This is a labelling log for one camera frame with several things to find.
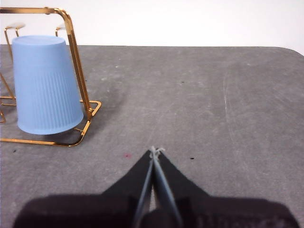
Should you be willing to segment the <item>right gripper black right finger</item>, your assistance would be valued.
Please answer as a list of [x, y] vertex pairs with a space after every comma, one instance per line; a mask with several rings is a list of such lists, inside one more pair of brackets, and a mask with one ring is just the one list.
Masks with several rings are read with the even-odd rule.
[[159, 202], [183, 228], [297, 228], [281, 203], [257, 198], [211, 196], [152, 147]]

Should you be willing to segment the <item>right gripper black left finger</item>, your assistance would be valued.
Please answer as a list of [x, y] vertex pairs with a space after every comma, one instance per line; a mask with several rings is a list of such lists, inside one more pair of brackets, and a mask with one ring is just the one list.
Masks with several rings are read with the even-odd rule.
[[129, 228], [145, 179], [150, 151], [111, 187], [99, 194], [49, 195], [32, 199], [19, 212], [15, 228]]

